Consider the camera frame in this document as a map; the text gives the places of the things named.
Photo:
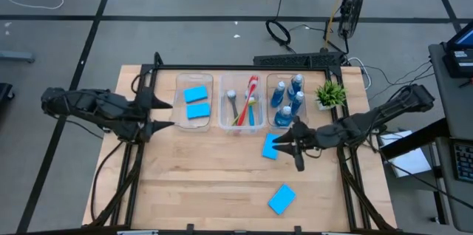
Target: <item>fan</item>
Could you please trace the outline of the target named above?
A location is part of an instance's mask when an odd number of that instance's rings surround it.
[[[363,0],[341,0],[338,36],[343,39],[353,36],[358,19],[360,18],[362,5]]]

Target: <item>green plant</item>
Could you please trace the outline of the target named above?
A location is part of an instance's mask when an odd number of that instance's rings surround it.
[[[323,106],[343,105],[347,90],[338,83],[326,81],[323,86],[316,90],[317,100]]]

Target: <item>blue soap bottle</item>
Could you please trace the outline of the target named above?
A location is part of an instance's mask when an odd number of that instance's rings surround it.
[[[277,126],[287,127],[289,126],[292,119],[293,117],[290,113],[290,106],[284,106],[276,113],[276,116],[274,116],[274,123]]]
[[[290,80],[290,85],[287,87],[287,95],[289,96],[289,99],[293,100],[297,92],[301,91],[302,79],[302,75],[299,74]]]
[[[301,107],[303,101],[304,101],[304,93],[302,91],[297,92],[296,97],[290,103],[291,114],[293,116],[297,114],[297,112],[298,112],[299,108]]]
[[[273,98],[271,98],[271,106],[277,107],[282,102],[284,98],[284,89],[286,88],[283,81],[278,83],[278,86],[275,88],[273,93]]]

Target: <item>clear plastic bin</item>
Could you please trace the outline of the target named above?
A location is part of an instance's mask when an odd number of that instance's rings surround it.
[[[245,116],[245,121],[242,126],[234,126],[234,111],[227,92],[234,90],[236,93],[236,109],[240,114],[245,106],[245,92],[248,90],[248,82],[252,75],[259,77],[258,86],[254,92],[257,103],[252,106],[254,116],[254,126],[249,124],[249,112]],[[220,77],[219,88],[219,126],[220,128],[229,131],[229,133],[238,134],[253,134],[258,132],[266,124],[266,99],[265,86],[262,76],[257,73],[234,73],[225,74]]]
[[[274,123],[274,116],[276,116],[276,113],[283,106],[289,106],[291,101],[289,99],[289,96],[287,95],[287,88],[291,84],[290,80],[294,76],[296,76],[296,74],[273,73],[273,74],[268,75],[268,77],[266,78],[266,97],[268,98],[267,103],[266,103],[266,107],[268,109],[268,122],[269,122],[271,131],[277,131],[277,130],[281,130],[281,129],[289,129],[289,126],[285,126],[285,127],[277,126]],[[271,98],[273,98],[274,90],[276,89],[276,87],[278,86],[278,82],[280,82],[280,81],[283,81],[285,86],[286,86],[286,88],[284,90],[284,98],[282,99],[282,102],[279,104],[279,106],[277,106],[276,108],[273,108],[271,106]],[[305,83],[305,79],[303,78],[302,79],[301,91],[304,91],[304,83]],[[305,103],[305,98],[306,97],[307,96],[304,92],[304,100],[302,101],[302,105],[299,107],[299,110],[297,112],[297,115],[301,118],[301,121],[303,121],[305,123],[307,122],[307,110],[305,108],[305,104],[306,104]]]
[[[184,101],[184,90],[205,86],[207,89],[207,98],[191,103]],[[175,126],[187,132],[206,132],[210,128],[210,116],[198,117],[195,119],[187,118],[187,105],[195,103],[208,103],[212,109],[212,93],[214,91],[214,78],[212,75],[205,73],[181,73],[176,77],[176,93],[174,95],[174,103],[172,105],[172,113],[170,121],[175,122]]]

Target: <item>toothbrush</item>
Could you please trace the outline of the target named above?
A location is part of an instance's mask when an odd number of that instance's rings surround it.
[[[227,97],[231,103],[231,107],[234,110],[234,118],[238,117],[238,110],[237,110],[237,105],[235,104],[235,100],[237,99],[237,93],[235,90],[228,90],[227,91]]]
[[[248,97],[248,90],[245,92],[245,98]],[[253,105],[256,103],[254,94],[250,97],[250,102],[248,103],[248,120],[250,126],[254,126],[254,115],[253,115]]]
[[[238,118],[238,122],[236,123],[237,126],[241,126],[243,124],[243,121],[245,121],[246,111],[248,110],[248,102],[250,102],[250,98],[256,90],[256,87],[258,86],[258,81],[258,76],[253,75],[250,77],[250,81],[248,82],[248,97],[246,98],[246,103],[243,107],[242,115]]]
[[[248,119],[250,126],[254,126],[253,106],[251,105],[251,101],[255,101],[254,98],[250,98],[250,103],[248,104]]]

